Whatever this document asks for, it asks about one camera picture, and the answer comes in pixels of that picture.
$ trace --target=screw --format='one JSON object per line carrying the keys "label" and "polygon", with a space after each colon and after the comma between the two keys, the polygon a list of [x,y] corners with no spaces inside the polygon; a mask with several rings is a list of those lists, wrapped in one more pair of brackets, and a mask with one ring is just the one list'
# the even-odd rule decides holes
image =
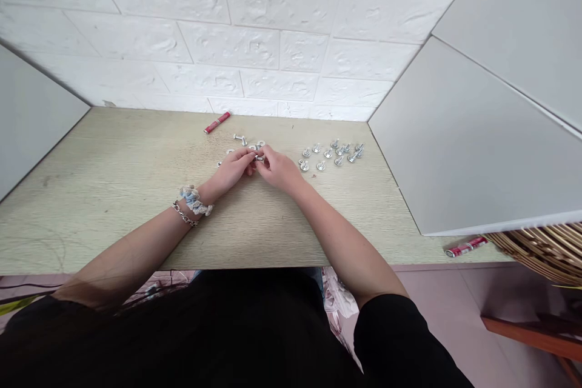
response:
{"label": "screw", "polygon": [[243,141],[243,142],[242,142],[242,144],[243,144],[242,146],[243,146],[243,147],[245,147],[245,146],[247,145],[247,141],[246,141],[246,139],[244,139],[244,135],[242,135],[242,136],[237,136],[237,134],[235,133],[235,134],[234,134],[232,137],[233,137],[234,139],[241,139],[241,140]]}

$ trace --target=wicker basket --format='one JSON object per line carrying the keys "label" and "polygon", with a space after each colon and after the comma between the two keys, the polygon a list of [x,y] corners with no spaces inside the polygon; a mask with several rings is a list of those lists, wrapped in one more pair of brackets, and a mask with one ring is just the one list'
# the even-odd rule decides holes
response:
{"label": "wicker basket", "polygon": [[485,235],[503,253],[553,282],[582,287],[582,224]]}

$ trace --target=white board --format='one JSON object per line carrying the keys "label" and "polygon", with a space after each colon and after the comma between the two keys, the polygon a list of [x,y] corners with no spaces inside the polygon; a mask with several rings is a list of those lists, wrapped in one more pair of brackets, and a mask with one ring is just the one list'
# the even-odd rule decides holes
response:
{"label": "white board", "polygon": [[455,0],[433,34],[582,131],[582,0]]}
{"label": "white board", "polygon": [[582,220],[582,141],[436,38],[369,125],[423,235]]}
{"label": "white board", "polygon": [[0,201],[89,106],[0,45]]}

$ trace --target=hex bolt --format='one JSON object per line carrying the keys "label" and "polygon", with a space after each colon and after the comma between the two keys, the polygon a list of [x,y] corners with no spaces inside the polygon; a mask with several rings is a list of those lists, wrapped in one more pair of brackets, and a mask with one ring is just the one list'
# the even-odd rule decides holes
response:
{"label": "hex bolt", "polygon": [[247,145],[247,140],[246,140],[246,139],[244,139],[244,135],[242,135],[242,136],[238,136],[238,135],[235,133],[235,134],[234,134],[232,137],[233,137],[234,139],[240,139],[240,140],[242,140],[242,144],[243,144],[242,146],[243,146],[243,147],[246,147],[246,145]]}

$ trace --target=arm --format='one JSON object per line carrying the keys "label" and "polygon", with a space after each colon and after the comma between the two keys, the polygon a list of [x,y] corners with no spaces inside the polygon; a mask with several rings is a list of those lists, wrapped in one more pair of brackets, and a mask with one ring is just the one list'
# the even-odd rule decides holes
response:
{"label": "arm", "polygon": [[[198,187],[200,200],[214,204],[240,179],[253,174],[253,150],[241,148],[222,161],[216,173]],[[201,218],[178,202],[193,221]],[[132,230],[72,276],[53,297],[98,309],[114,309],[136,292],[176,248],[190,225],[172,207]]]}
{"label": "arm", "polygon": [[381,294],[408,297],[404,286],[374,246],[303,179],[291,159],[268,145],[261,148],[259,155],[262,154],[267,159],[265,164],[257,162],[257,170],[269,184],[286,192],[297,203],[327,259],[360,309]]}

